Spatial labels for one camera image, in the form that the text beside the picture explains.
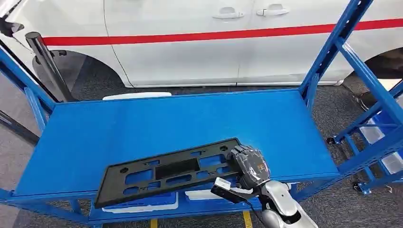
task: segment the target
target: rectangular slot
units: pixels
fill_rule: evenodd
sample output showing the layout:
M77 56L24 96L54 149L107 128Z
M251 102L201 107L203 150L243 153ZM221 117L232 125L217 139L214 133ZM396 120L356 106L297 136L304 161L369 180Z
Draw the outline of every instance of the rectangular slot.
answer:
M127 188L123 191L124 195L131 195L131 194L135 194L138 192L138 187L131 187L131 188Z
M184 161L177 161L167 165L157 166L155 168L155 179L160 180L168 177L177 176L187 172L199 171L200 167L196 158Z
M190 174L188 174L188 175L183 175L183 176L180 176L180 177L173 177L171 179L167 179L166 184L167 185L174 185L174 184L188 182L191 179L192 179L192 176Z
M204 153L205 151L195 151L195 152L191 152L190 155L191 156L200 156L202 153Z
M159 165L160 164L160 160L154 160L154 161L149 161L149 162L145 162L144 165Z
M200 167L206 167L206 166L212 166L212 165L218 165L227 162L225 159L224 154L217 154L214 156L210 156L207 158L200 158Z
M140 172L133 172L126 176L125 184L134 184L142 181L151 180L153 178L153 170L143 170Z
M226 173L226 172L229 172L229 171L230 171L230 168L228 166L220 167L220 168L217 169L217 173Z
M160 181L152 182L152 183L148 183L147 190L150 190L150 189L159 189L160 187L161 187L161 182L160 182Z

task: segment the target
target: blue shelf surface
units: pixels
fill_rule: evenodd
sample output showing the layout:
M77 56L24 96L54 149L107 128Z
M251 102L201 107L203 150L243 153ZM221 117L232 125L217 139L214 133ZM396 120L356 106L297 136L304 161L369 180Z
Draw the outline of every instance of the blue shelf surface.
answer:
M108 165L232 137L274 179L339 175L297 89L88 101L57 104L14 196L97 191Z

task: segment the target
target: white car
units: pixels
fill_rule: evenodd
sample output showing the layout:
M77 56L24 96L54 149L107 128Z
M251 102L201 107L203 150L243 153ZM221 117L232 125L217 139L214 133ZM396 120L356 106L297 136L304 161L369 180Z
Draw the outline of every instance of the white car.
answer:
M3 0L1 36L33 69L25 34L108 65L126 87L298 85L349 0ZM403 47L403 2L375 0L349 43L363 60ZM352 68L337 56L321 85Z

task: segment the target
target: caster wheel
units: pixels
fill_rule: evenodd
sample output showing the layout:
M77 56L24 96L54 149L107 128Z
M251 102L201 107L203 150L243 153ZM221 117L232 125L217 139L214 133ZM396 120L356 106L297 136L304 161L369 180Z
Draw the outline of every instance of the caster wheel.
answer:
M327 138L326 142L330 145L336 144L336 141L333 137Z
M358 191L358 192L361 192L361 188L360 188L360 186L359 186L359 183L360 183L360 182L358 182L358 181L354 181L354 182L353 182L353 189L356 190L356 191Z

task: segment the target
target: robotic hand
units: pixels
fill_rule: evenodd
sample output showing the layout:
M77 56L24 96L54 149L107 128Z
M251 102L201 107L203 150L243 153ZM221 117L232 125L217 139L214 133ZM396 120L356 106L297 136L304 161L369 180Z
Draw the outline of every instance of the robotic hand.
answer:
M288 185L270 180L261 188L262 222L268 228L318 228L288 191Z
M236 146L228 154L227 161L240 169L241 187L253 189L253 193L235 192L230 189L230 183L221 178L216 179L212 193L233 203L247 202L248 198L258 195L262 204L260 221L268 228L317 228L316 223L291 197L288 185L270 180L270 170L260 150Z

